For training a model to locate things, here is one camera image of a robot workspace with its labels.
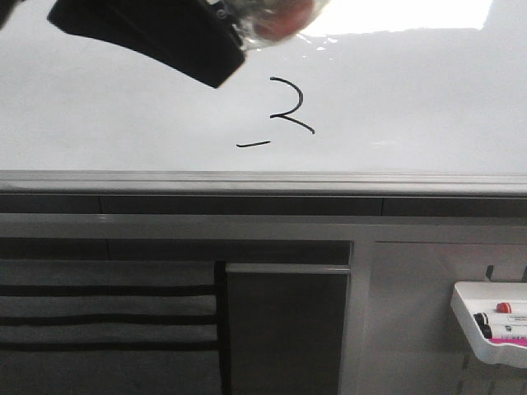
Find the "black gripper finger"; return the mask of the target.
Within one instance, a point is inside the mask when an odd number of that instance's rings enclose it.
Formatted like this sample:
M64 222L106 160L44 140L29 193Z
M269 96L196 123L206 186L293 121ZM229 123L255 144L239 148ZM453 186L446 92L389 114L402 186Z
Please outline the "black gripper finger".
M244 62L236 19L223 1L57 1L48 21L61 31L144 54L218 88Z

